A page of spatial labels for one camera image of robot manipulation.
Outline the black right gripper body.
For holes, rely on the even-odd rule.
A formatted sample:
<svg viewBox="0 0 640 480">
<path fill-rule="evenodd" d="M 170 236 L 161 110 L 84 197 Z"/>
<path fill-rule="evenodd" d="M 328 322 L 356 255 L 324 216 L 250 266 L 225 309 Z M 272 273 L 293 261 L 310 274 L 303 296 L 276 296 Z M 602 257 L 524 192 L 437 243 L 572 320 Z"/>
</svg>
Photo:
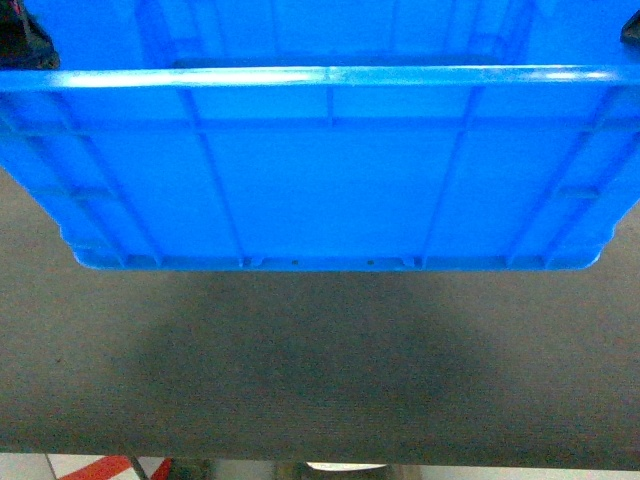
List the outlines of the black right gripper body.
<svg viewBox="0 0 640 480">
<path fill-rule="evenodd" d="M 636 11 L 621 28 L 620 41 L 629 46 L 640 45 L 640 11 Z"/>
</svg>

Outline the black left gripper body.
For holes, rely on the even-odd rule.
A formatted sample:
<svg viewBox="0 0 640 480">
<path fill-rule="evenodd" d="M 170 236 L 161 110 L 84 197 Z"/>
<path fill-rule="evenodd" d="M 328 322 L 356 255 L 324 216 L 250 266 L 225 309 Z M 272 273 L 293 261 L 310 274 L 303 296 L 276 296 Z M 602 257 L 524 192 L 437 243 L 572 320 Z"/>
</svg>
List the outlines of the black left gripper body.
<svg viewBox="0 0 640 480">
<path fill-rule="evenodd" d="M 51 37 L 23 1 L 1 1 L 1 69 L 57 70 L 60 57 Z"/>
</svg>

